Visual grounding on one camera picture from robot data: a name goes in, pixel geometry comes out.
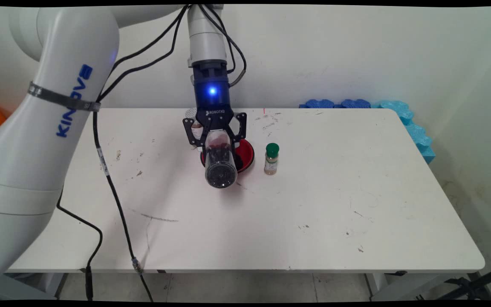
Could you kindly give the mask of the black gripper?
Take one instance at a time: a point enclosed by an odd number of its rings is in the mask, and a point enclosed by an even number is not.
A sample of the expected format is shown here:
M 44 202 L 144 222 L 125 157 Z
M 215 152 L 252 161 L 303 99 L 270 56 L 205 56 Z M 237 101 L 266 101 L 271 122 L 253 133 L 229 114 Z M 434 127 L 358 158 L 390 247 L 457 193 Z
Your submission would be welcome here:
M 233 113 L 230 106 L 226 62 L 193 62 L 193 85 L 197 112 L 185 112 L 183 124 L 188 143 L 202 150 L 203 126 L 223 130 L 229 125 L 231 146 L 237 148 L 247 136 L 247 114 Z

